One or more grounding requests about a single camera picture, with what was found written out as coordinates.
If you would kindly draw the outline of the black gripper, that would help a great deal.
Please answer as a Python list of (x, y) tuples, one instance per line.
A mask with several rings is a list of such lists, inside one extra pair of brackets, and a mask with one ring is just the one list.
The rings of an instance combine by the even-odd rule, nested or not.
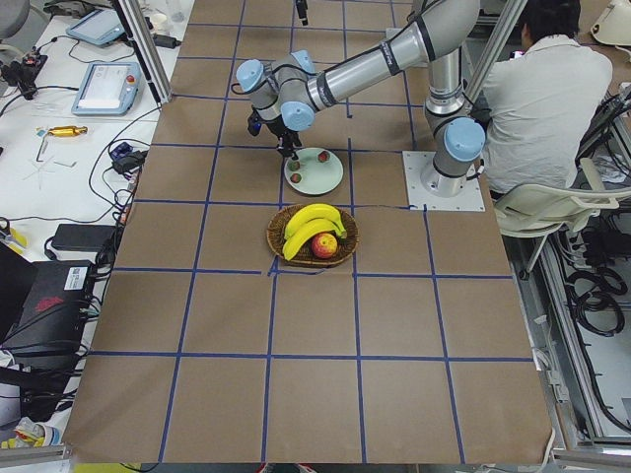
[[(309, 24), (308, 1), (295, 0), (297, 15), (303, 26)], [(285, 158), (296, 161), (298, 155), (296, 150), (301, 147), (299, 133), (289, 129), (282, 120), (271, 120), (266, 122), (269, 131), (277, 137), (277, 151)]]

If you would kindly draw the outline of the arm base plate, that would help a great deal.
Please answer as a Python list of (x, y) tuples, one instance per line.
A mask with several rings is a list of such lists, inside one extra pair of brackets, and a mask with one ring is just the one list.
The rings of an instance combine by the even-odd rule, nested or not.
[(484, 212), (475, 165), (465, 176), (445, 177), (435, 170), (434, 156), (430, 151), (402, 153), (408, 205), (419, 211)]

